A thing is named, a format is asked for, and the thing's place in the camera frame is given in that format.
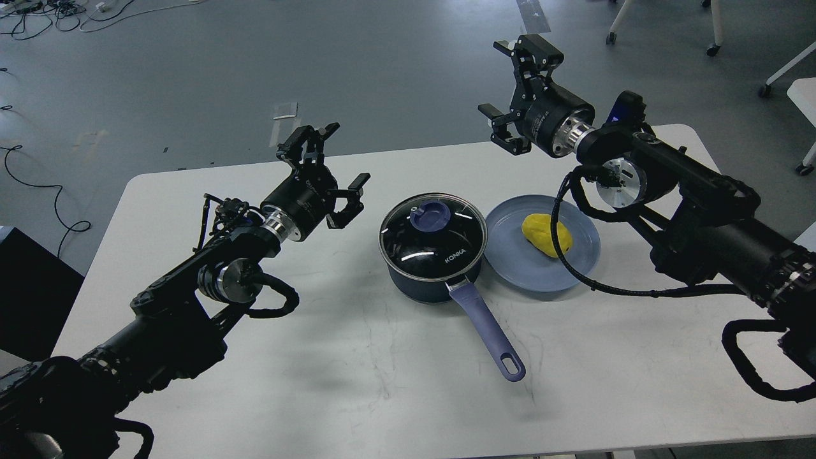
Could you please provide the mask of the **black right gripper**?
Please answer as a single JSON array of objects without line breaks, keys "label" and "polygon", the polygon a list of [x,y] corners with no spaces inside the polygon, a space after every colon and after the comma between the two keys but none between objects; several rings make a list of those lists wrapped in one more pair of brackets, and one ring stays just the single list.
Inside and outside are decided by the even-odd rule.
[{"label": "black right gripper", "polygon": [[[580,136],[592,127],[595,108],[553,82],[563,52],[539,34],[494,41],[493,48],[511,58],[517,84],[510,113],[490,103],[477,107],[492,128],[492,142],[512,155],[530,153],[531,143],[556,159],[573,154]],[[510,125],[520,136],[513,136]]]}]

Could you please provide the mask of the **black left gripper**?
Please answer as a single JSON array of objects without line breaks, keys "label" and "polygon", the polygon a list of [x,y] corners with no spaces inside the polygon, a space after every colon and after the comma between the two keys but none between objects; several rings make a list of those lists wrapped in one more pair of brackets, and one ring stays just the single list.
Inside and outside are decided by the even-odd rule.
[{"label": "black left gripper", "polygon": [[[277,145],[276,158],[293,171],[261,202],[260,209],[265,215],[286,213],[296,227],[291,240],[304,241],[324,218],[330,229],[344,229],[364,209],[361,197],[370,173],[360,173],[346,189],[339,189],[328,168],[312,168],[324,165],[324,143],[339,128],[338,122],[317,129],[301,126]],[[340,211],[335,211],[337,200],[346,201]]]}]

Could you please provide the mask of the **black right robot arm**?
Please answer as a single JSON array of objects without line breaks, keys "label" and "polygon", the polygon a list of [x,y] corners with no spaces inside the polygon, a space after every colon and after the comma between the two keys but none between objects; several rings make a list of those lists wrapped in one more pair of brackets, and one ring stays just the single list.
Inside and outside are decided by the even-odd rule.
[{"label": "black right robot arm", "polygon": [[[814,253],[755,218],[761,199],[752,187],[659,139],[645,119],[640,95],[622,91],[606,122],[594,127],[595,108],[553,80],[564,61],[559,49],[538,34],[496,41],[493,47],[511,59],[516,87],[508,113],[489,103],[478,107],[490,120],[492,142],[513,155],[539,147],[555,159],[574,154],[579,162],[560,184],[549,224],[566,270],[592,290],[618,296],[749,298],[769,319],[739,319],[724,326],[722,343],[732,365],[764,398],[814,399],[814,383],[772,387],[738,347],[741,332],[778,332],[784,355],[814,377]],[[565,258],[557,235],[566,193],[589,218],[629,224],[650,245],[656,272],[683,286],[634,291],[579,273]]]}]

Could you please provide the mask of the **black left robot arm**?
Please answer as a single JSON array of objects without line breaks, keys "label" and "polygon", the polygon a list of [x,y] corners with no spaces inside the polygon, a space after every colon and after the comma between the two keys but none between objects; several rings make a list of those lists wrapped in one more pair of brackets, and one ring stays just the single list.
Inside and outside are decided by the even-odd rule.
[{"label": "black left robot arm", "polygon": [[120,418],[138,396],[192,379],[221,362],[225,337],[243,317],[276,319],[297,308],[297,291],[260,261],[282,244],[304,241],[326,222],[343,229],[363,210],[361,173],[342,189],[326,165],[324,143],[339,128],[295,128],[277,147],[288,177],[259,206],[219,200],[208,224],[206,195],[193,255],[131,300],[134,320],[81,358],[55,356],[2,377],[3,458],[110,458],[120,434],[141,437],[149,457],[149,425]]}]

